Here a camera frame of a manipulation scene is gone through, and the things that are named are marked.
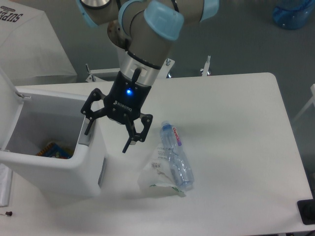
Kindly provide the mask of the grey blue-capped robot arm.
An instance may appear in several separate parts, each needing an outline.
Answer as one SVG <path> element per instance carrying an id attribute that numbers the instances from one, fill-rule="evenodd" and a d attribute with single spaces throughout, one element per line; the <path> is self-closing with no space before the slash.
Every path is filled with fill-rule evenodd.
<path id="1" fill-rule="evenodd" d="M 108 117 L 126 127 L 127 146 L 145 141 L 153 117 L 141 108 L 169 50 L 184 25 L 216 15 L 217 0 L 79 0 L 78 8 L 88 25 L 117 20 L 127 36 L 127 54 L 108 94 L 95 88 L 81 113 L 88 127 Z"/>

